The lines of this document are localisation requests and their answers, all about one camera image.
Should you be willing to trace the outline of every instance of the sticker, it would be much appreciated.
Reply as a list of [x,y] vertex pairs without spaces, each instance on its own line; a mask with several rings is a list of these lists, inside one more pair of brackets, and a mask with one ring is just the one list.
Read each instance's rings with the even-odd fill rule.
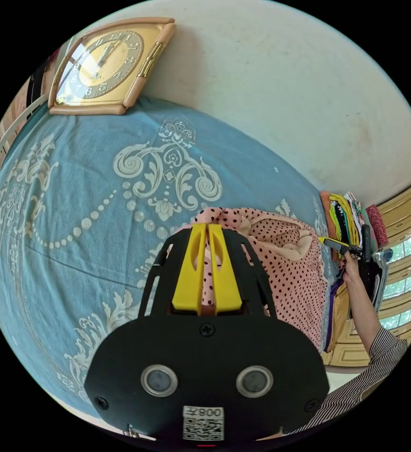
[[183,407],[183,439],[224,440],[224,409],[209,406]]

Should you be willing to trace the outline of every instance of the person's arm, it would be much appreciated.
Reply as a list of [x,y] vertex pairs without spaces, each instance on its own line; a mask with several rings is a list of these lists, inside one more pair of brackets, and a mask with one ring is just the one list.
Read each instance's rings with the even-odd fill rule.
[[360,277],[347,282],[347,292],[355,329],[369,355],[370,347],[381,328],[380,320]]
[[391,373],[407,351],[406,339],[400,340],[381,326],[359,276],[358,264],[348,253],[343,278],[347,283],[355,328],[370,358],[369,366],[356,378],[328,394],[307,425],[288,434],[319,425],[355,407],[370,388]]

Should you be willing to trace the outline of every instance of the screw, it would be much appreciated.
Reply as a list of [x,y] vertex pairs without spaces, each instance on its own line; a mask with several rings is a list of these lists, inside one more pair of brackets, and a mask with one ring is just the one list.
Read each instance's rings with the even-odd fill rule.
[[312,399],[310,400],[305,406],[304,406],[304,410],[307,413],[310,413],[311,411],[314,411],[315,407],[317,406],[317,400],[316,399]]
[[215,327],[211,323],[205,323],[204,325],[201,325],[201,328],[199,328],[199,332],[204,337],[210,337],[214,335]]
[[96,397],[95,402],[101,410],[107,410],[109,407],[108,402],[103,397]]

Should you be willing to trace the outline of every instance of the purple fabric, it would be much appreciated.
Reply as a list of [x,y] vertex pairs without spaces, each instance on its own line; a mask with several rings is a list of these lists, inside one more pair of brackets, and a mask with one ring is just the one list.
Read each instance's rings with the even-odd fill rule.
[[329,342],[331,340],[331,330],[333,328],[333,308],[334,308],[334,298],[336,297],[336,292],[339,287],[342,286],[344,280],[342,278],[338,279],[330,289],[329,293],[329,315],[328,315],[328,329],[327,329],[327,340],[325,342],[325,351],[327,351],[329,347]]

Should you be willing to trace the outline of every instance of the gold clock frame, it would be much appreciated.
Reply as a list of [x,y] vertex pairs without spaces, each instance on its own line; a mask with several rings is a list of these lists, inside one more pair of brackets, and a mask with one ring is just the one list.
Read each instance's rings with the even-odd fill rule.
[[[95,114],[115,114],[122,115],[128,108],[133,106],[138,99],[141,91],[143,90],[148,76],[154,67],[154,63],[164,50],[165,46],[171,39],[175,30],[175,19],[170,17],[138,17],[133,19],[125,19],[117,22],[112,22],[110,24],[102,25],[101,27],[95,28],[82,37],[77,39],[75,43],[71,46],[66,56],[63,58],[59,68],[56,71],[55,78],[50,88],[49,98],[48,98],[48,108],[51,114],[64,114],[64,115],[95,115]],[[109,29],[119,28],[127,25],[137,25],[137,24],[151,24],[160,26],[160,33],[153,44],[152,48],[149,50],[145,60],[140,66],[138,75],[133,80],[124,100],[122,103],[108,104],[108,105],[58,105],[56,104],[56,96],[59,89],[59,83],[61,77],[64,74],[64,70],[67,63],[72,58],[75,50],[80,46],[82,42],[91,37],[94,34],[101,32],[106,32]]]

